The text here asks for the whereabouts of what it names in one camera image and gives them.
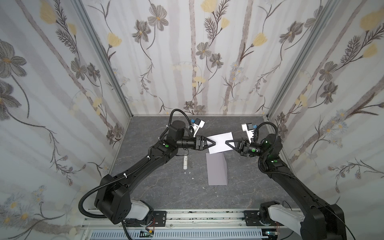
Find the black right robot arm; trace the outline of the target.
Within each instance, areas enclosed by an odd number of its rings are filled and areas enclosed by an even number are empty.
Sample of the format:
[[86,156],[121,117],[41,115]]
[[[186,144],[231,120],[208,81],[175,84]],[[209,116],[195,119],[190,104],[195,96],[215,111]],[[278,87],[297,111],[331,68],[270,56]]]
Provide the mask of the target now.
[[261,143],[248,139],[227,140],[226,145],[245,157],[258,157],[258,168],[278,183],[301,209],[295,213],[276,201],[260,205],[258,219],[264,225],[277,222],[297,233],[304,240],[345,240],[344,212],[336,204],[330,205],[314,194],[284,163],[279,154],[282,140],[269,134]]

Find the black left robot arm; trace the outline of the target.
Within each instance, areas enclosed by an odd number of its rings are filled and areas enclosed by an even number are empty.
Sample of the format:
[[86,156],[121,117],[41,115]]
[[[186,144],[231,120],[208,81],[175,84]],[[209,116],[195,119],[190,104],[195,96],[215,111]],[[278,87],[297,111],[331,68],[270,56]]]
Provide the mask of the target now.
[[103,177],[95,199],[95,207],[101,212],[97,217],[109,219],[115,225],[122,221],[149,224],[153,219],[153,208],[144,201],[132,200],[131,193],[152,172],[175,157],[179,149],[203,151],[215,146],[214,141],[197,135],[204,124],[200,119],[193,120],[192,131],[185,134],[185,122],[172,122],[164,136],[149,148],[140,161],[114,177]]

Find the blue bordered letter paper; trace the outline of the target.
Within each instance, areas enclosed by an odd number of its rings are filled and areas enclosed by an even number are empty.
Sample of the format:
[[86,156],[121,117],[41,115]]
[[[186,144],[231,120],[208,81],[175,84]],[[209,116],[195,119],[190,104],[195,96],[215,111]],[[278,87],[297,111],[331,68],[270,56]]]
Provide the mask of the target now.
[[210,138],[216,142],[216,145],[214,147],[209,148],[210,154],[222,153],[222,152],[233,150],[225,144],[226,140],[233,140],[234,139],[232,132],[219,134],[219,135],[213,135],[213,136],[209,136],[208,138]]

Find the grey paper envelope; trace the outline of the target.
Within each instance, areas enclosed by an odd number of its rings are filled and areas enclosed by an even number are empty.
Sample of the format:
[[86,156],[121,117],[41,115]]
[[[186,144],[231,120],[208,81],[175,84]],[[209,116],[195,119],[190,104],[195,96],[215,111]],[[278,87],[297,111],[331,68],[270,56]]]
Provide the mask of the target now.
[[223,153],[206,154],[209,186],[226,186],[228,184],[227,161]]

